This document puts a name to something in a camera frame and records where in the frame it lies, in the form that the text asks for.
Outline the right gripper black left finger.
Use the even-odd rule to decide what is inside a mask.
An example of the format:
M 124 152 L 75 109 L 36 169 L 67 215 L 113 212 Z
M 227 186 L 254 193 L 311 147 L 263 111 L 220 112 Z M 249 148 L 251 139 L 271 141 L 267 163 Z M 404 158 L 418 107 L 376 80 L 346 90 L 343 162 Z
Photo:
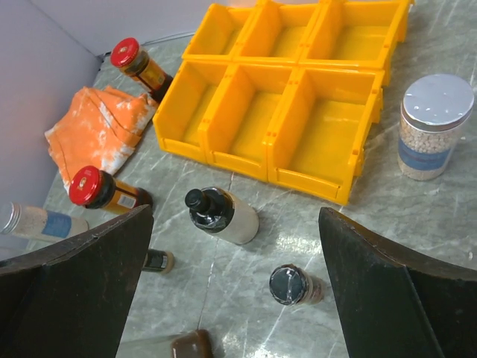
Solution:
M 1 262 L 2 357 L 114 357 L 151 241 L 142 205 Z

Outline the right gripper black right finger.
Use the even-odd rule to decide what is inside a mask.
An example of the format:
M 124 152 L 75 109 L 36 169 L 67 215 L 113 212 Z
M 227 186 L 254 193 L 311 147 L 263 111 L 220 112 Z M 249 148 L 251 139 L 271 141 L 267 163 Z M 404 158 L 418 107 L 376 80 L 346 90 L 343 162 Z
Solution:
M 476 271 L 320 209 L 320 240 L 350 357 L 475 357 Z

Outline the red lid sauce jar front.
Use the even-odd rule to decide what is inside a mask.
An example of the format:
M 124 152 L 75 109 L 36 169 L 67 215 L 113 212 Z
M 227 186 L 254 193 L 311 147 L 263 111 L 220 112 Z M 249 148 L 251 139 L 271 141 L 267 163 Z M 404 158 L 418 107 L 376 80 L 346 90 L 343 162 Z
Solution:
M 154 205 L 145 189 L 117 180 L 94 166 L 85 166 L 76 173 L 69 186 L 69 199 L 78 206 L 117 215 L 142 205 Z

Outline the red lid sauce jar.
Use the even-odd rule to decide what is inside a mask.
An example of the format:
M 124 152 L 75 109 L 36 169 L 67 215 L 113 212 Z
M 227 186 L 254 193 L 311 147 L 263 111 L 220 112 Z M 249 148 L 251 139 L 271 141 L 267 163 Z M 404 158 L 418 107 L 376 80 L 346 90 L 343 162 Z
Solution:
M 143 86 L 157 103 L 163 100 L 173 81 L 173 77 L 133 37 L 121 40 L 114 47 L 110 62 L 124 75 Z
M 69 199 L 78 206 L 117 215 L 142 205 L 154 205 L 145 189 L 117 180 L 94 166 L 85 166 L 76 173 L 69 186 Z

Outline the glass oil bottle gold spout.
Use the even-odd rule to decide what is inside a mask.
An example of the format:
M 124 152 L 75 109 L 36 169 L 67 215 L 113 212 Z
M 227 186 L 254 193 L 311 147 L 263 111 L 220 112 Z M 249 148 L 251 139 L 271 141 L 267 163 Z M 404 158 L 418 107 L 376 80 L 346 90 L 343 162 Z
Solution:
M 123 342 L 116 357 L 213 358 L 207 330 Z

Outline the red lid sauce jar back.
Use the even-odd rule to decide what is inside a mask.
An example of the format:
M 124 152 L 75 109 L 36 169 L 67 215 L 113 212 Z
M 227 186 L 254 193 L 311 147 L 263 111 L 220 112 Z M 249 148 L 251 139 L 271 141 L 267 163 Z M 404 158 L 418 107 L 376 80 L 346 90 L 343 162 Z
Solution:
M 110 62 L 124 75 L 143 86 L 157 103 L 163 100 L 173 81 L 173 77 L 133 37 L 121 40 L 114 47 Z

